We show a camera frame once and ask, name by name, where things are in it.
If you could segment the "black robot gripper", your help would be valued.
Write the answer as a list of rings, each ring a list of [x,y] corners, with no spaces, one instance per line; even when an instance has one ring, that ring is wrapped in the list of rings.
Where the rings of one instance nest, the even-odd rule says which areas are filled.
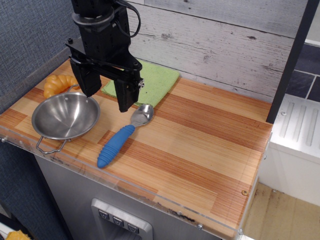
[[[114,80],[119,111],[138,101],[141,63],[129,52],[132,34],[128,24],[80,27],[80,38],[69,38],[70,65],[82,92],[91,97],[102,87],[100,76]]]

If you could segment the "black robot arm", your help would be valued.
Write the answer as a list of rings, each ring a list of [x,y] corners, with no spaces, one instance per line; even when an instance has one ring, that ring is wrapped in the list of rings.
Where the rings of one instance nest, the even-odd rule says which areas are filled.
[[[143,84],[142,64],[131,55],[127,10],[138,10],[124,0],[74,0],[72,19],[80,39],[68,39],[70,65],[82,90],[91,97],[102,87],[101,77],[113,80],[120,112],[138,101]]]

